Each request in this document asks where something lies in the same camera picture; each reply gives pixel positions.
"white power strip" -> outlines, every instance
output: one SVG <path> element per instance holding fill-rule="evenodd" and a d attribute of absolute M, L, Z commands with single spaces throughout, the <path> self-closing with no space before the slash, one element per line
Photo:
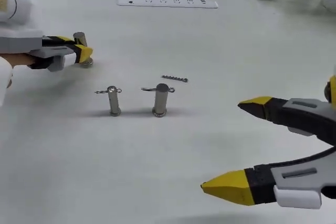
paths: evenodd
<path fill-rule="evenodd" d="M 117 0 L 122 6 L 153 7 L 186 7 L 186 8 L 218 8 L 215 1 L 210 0 Z"/>

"metal pin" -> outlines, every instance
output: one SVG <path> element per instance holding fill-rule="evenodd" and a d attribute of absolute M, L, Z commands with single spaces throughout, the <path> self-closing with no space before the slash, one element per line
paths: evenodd
<path fill-rule="evenodd" d="M 83 45 L 85 47 L 88 46 L 87 42 L 86 42 L 86 37 L 85 34 L 81 31 L 78 31 L 76 33 L 73 34 L 73 39 L 75 41 L 76 44 L 78 45 Z M 93 59 L 90 57 L 89 59 L 87 59 L 86 61 L 80 63 L 80 66 L 83 68 L 89 68 L 92 67 L 93 65 Z"/>
<path fill-rule="evenodd" d="M 171 80 L 176 80 L 176 81 L 183 81 L 183 82 L 188 82 L 188 78 L 179 78 L 175 76 L 161 76 L 163 79 L 171 79 Z"/>
<path fill-rule="evenodd" d="M 115 86 L 109 86 L 107 90 L 96 91 L 96 94 L 108 94 L 110 101 L 110 114 L 111 116 L 118 116 L 121 114 L 118 101 L 118 93 L 121 93 L 121 89 L 117 89 Z"/>
<path fill-rule="evenodd" d="M 157 118 L 161 118 L 167 113 L 167 99 L 168 93 L 174 93 L 174 88 L 169 88 L 167 84 L 160 83 L 156 88 L 142 88 L 143 91 L 155 91 L 155 103 L 152 109 L 153 115 Z"/>

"metal rod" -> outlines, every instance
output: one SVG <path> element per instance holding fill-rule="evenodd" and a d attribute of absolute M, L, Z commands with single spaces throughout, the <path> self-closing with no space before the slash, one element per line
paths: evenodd
<path fill-rule="evenodd" d="M 156 91 L 156 88 L 141 88 L 142 91 Z"/>
<path fill-rule="evenodd" d="M 152 112 L 157 118 L 161 118 L 167 113 L 166 105 L 169 90 L 168 85 L 164 83 L 160 83 L 156 86 L 155 103 Z"/>
<path fill-rule="evenodd" d="M 179 78 L 175 76 L 161 76 L 163 79 L 171 79 L 171 80 L 176 80 L 176 81 L 183 81 L 183 82 L 188 82 L 188 78 Z"/>
<path fill-rule="evenodd" d="M 85 33 L 78 31 L 76 33 L 73 34 L 73 39 L 75 41 L 76 44 L 78 45 L 83 45 L 85 47 L 88 46 L 87 42 L 86 42 L 86 37 L 85 37 Z"/>
<path fill-rule="evenodd" d="M 107 88 L 109 100 L 110 100 L 110 114 L 112 116 L 118 116 L 121 113 L 119 108 L 118 93 L 121 92 L 120 89 L 117 89 L 115 86 L 110 86 Z"/>

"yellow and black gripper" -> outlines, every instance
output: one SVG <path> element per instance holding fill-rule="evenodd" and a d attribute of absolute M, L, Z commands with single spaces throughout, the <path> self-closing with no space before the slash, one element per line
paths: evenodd
<path fill-rule="evenodd" d="M 83 63 L 88 60 L 93 52 L 93 49 L 86 45 L 78 44 L 73 39 L 63 36 L 45 36 L 42 39 L 43 47 L 67 47 L 76 54 L 75 63 Z"/>
<path fill-rule="evenodd" d="M 252 206 L 276 202 L 274 188 L 278 183 L 281 186 L 291 188 L 292 182 L 298 181 L 302 176 L 310 179 L 311 171 L 305 170 L 306 166 L 314 167 L 314 164 L 324 164 L 326 160 L 332 160 L 336 155 L 336 76 L 333 75 L 325 89 L 324 95 L 328 102 L 316 99 L 279 99 L 273 97 L 257 97 L 240 102 L 238 107 L 252 114 L 253 116 L 272 122 L 277 125 L 286 126 L 291 132 L 305 136 L 315 135 L 319 140 L 332 147 L 324 152 L 293 161 L 256 165 L 253 168 L 246 168 L 228 172 L 215 177 L 201 185 L 204 193 L 215 197 L 234 202 L 240 205 Z M 274 176 L 277 170 L 298 170 L 291 174 L 292 179 Z M 336 181 L 333 185 L 317 184 L 317 193 L 328 198 L 336 199 Z"/>

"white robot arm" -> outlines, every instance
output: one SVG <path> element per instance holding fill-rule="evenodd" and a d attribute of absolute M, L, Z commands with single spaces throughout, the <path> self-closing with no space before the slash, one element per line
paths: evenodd
<path fill-rule="evenodd" d="M 0 54 L 28 53 L 42 47 L 43 32 L 27 28 L 30 0 L 0 0 Z"/>

